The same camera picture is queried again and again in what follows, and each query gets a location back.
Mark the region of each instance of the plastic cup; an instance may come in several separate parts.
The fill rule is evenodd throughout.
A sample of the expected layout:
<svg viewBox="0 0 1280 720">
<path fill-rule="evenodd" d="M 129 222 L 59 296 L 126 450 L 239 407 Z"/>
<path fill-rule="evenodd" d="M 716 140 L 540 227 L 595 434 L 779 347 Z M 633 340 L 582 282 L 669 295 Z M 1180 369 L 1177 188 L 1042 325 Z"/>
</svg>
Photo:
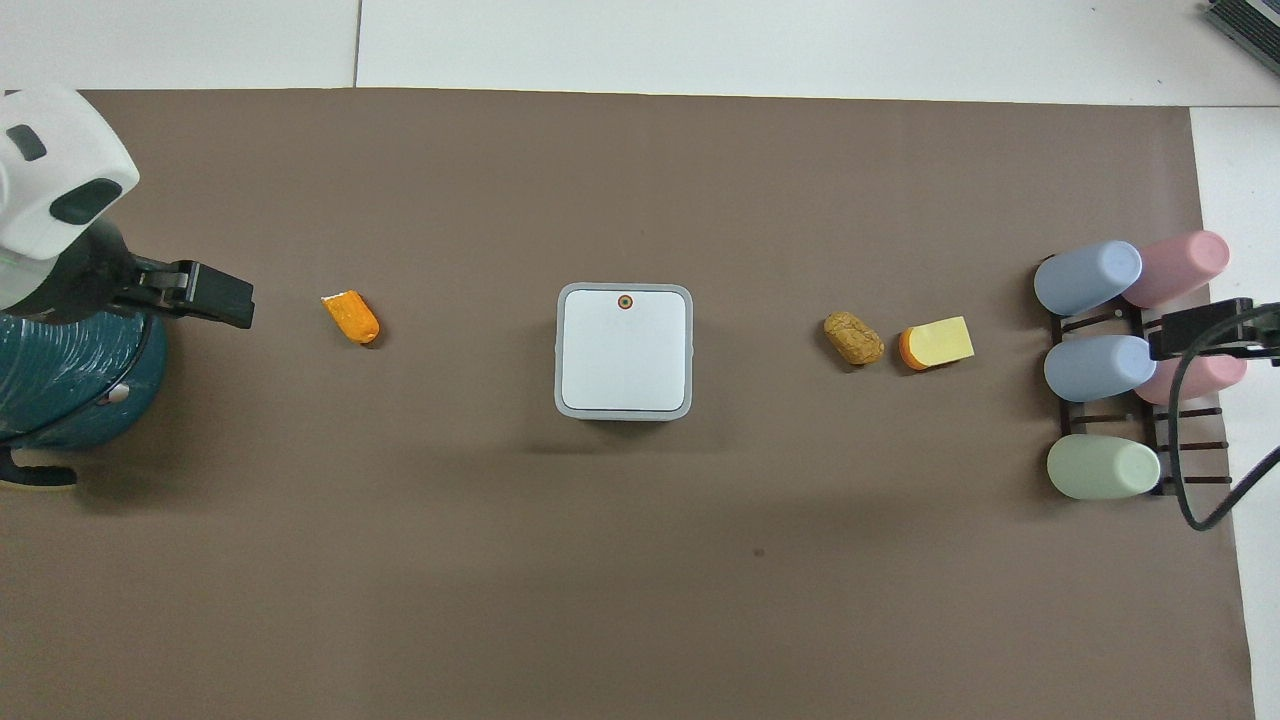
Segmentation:
<svg viewBox="0 0 1280 720">
<path fill-rule="evenodd" d="M 1132 439 L 1066 436 L 1048 451 L 1048 478 L 1075 500 L 1133 497 L 1160 482 L 1160 457 Z"/>
<path fill-rule="evenodd" d="M 1231 261 L 1231 249 L 1217 233 L 1194 231 L 1139 250 L 1142 275 L 1124 291 L 1138 307 L 1155 307 L 1216 278 Z"/>
<path fill-rule="evenodd" d="M 1088 402 L 1151 379 L 1156 361 L 1140 337 L 1110 334 L 1060 342 L 1044 357 L 1044 379 L 1062 400 Z"/>
<path fill-rule="evenodd" d="M 1056 315 L 1078 315 L 1120 295 L 1142 274 L 1142 255 L 1108 240 L 1055 255 L 1036 269 L 1036 297 Z"/>
<path fill-rule="evenodd" d="M 1161 360 L 1156 363 L 1156 374 L 1151 379 L 1134 388 L 1139 397 L 1152 405 L 1169 405 L 1169 397 L 1174 389 L 1174 373 L 1178 372 L 1179 360 Z M 1229 388 L 1244 378 L 1244 372 L 1249 369 L 1249 361 L 1230 355 L 1202 355 L 1192 360 L 1183 378 L 1183 391 L 1180 400 L 1194 400 L 1204 397 L 1212 392 Z"/>
</svg>

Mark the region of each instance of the black cable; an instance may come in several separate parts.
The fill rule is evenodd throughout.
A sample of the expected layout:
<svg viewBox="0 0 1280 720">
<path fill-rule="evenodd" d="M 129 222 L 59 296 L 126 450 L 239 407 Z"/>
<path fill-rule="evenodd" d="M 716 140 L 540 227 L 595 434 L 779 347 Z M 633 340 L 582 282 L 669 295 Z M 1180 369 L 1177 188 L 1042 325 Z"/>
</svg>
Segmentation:
<svg viewBox="0 0 1280 720">
<path fill-rule="evenodd" d="M 1196 518 L 1196 514 L 1192 512 L 1190 501 L 1187 498 L 1187 482 L 1183 479 L 1181 451 L 1178 446 L 1178 396 L 1183 389 L 1183 378 L 1187 375 L 1187 369 L 1190 368 L 1192 360 L 1207 350 L 1208 346 L 1213 345 L 1213 342 L 1217 341 L 1224 333 L 1231 328 L 1248 323 L 1249 320 L 1256 320 L 1266 315 L 1280 316 L 1280 302 L 1260 305 L 1253 310 L 1247 310 L 1210 325 L 1208 329 L 1197 336 L 1196 340 L 1187 347 L 1187 351 L 1183 352 L 1181 359 L 1178 361 L 1178 370 L 1174 372 L 1174 383 L 1169 393 L 1169 470 L 1174 480 L 1174 491 L 1178 493 L 1178 506 L 1181 509 L 1183 518 L 1187 520 L 1187 524 L 1194 530 L 1207 530 L 1213 525 L 1217 525 L 1219 521 L 1225 518 L 1233 507 L 1235 507 L 1235 503 L 1244 497 L 1244 493 L 1249 492 L 1249 489 L 1256 486 L 1263 475 L 1270 473 L 1276 464 L 1280 464 L 1280 446 L 1277 446 L 1275 450 L 1268 452 L 1266 457 L 1258 461 L 1258 464 L 1244 475 L 1244 479 L 1242 479 L 1239 484 L 1226 493 L 1226 497 L 1219 503 L 1217 507 L 1213 509 L 1212 512 L 1208 514 L 1208 518 L 1199 520 Z"/>
<path fill-rule="evenodd" d="M 38 425 L 38 427 L 36 427 L 36 428 L 33 428 L 31 430 L 24 430 L 24 432 L 20 432 L 18 434 L 9 436 L 9 437 L 6 437 L 4 439 L 0 439 L 0 448 L 12 446 L 15 441 L 20 441 L 20 439 L 26 439 L 26 438 L 33 437 L 33 436 L 40 434 L 40 433 L 50 429 L 50 428 L 60 425 L 60 424 L 70 420 L 72 418 L 76 418 L 81 413 L 84 413 L 90 407 L 96 406 L 97 402 L 101 398 L 106 397 L 113 389 L 115 389 L 115 386 L 118 386 L 122 382 L 124 382 L 124 378 L 128 377 L 128 374 L 132 373 L 133 369 L 138 366 L 138 361 L 142 360 L 142 351 L 146 350 L 147 341 L 151 340 L 151 324 L 154 322 L 155 322 L 155 319 L 151 315 L 143 315 L 142 316 L 142 334 L 138 336 L 138 346 L 133 350 L 133 355 L 129 356 L 128 363 L 125 363 L 124 366 L 120 369 L 120 372 L 115 374 L 115 378 L 111 379 L 111 382 L 106 384 L 106 389 L 104 389 L 101 392 L 97 392 L 97 393 L 93 393 L 93 396 L 90 397 L 88 400 L 86 400 L 84 402 L 77 405 L 76 407 L 72 407 L 65 414 L 59 415 L 58 418 L 54 418 L 52 420 L 45 423 L 44 425 Z"/>
</svg>

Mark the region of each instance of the yellow sponge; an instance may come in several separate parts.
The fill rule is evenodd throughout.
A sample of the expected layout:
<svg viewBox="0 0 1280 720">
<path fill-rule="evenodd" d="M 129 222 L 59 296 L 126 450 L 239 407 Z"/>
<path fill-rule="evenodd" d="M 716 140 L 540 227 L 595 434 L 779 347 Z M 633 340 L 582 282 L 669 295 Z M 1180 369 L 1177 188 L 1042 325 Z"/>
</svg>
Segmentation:
<svg viewBox="0 0 1280 720">
<path fill-rule="evenodd" d="M 902 331 L 899 352 L 913 370 L 973 357 L 973 342 L 964 318 L 955 316 Z"/>
</svg>

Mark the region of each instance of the orange foam piece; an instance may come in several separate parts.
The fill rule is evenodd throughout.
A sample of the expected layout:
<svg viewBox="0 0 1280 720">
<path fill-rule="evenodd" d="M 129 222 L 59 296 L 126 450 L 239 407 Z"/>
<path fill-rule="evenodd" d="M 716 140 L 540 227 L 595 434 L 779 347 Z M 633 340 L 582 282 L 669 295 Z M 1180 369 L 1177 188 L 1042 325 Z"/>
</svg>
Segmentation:
<svg viewBox="0 0 1280 720">
<path fill-rule="evenodd" d="M 320 301 L 324 302 L 325 310 L 329 310 L 333 322 L 338 323 L 342 334 L 351 342 L 366 345 L 383 329 L 372 310 L 365 304 L 365 299 L 353 290 L 321 297 Z"/>
</svg>

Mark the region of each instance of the sponge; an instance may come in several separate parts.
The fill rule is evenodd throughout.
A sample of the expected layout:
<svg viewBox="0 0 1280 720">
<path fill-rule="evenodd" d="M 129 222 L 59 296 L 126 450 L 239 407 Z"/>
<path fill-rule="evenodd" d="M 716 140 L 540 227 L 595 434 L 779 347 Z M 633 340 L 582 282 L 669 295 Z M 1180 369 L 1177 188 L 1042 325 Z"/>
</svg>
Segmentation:
<svg viewBox="0 0 1280 720">
<path fill-rule="evenodd" d="M 902 331 L 897 346 L 902 360 L 913 370 L 927 370 L 946 363 L 973 357 L 969 327 L 959 315 L 927 325 L 906 328 Z"/>
<path fill-rule="evenodd" d="M 333 322 L 338 323 L 342 334 L 347 336 L 347 340 L 351 342 L 366 345 L 372 342 L 378 337 L 378 333 L 381 332 L 378 318 L 369 310 L 369 305 L 365 305 L 365 299 L 358 292 L 348 290 L 347 292 L 321 297 L 320 301 L 324 302 L 325 309 L 333 315 Z"/>
</svg>

